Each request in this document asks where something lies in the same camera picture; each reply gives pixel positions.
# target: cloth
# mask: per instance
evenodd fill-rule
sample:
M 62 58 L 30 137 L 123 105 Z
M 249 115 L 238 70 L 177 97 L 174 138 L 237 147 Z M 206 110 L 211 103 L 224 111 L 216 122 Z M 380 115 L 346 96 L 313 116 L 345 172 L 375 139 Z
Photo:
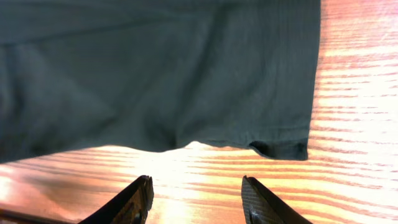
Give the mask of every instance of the cloth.
M 0 0 L 0 162 L 199 141 L 307 158 L 319 0 Z

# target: wooden table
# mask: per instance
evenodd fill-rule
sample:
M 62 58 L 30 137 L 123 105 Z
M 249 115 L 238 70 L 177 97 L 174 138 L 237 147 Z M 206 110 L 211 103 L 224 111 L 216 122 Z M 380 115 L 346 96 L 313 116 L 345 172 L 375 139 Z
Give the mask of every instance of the wooden table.
M 85 149 L 0 166 L 0 208 L 76 223 L 141 174 L 151 223 L 244 223 L 243 175 L 314 223 L 398 223 L 398 1 L 322 1 L 310 159 L 191 144 Z

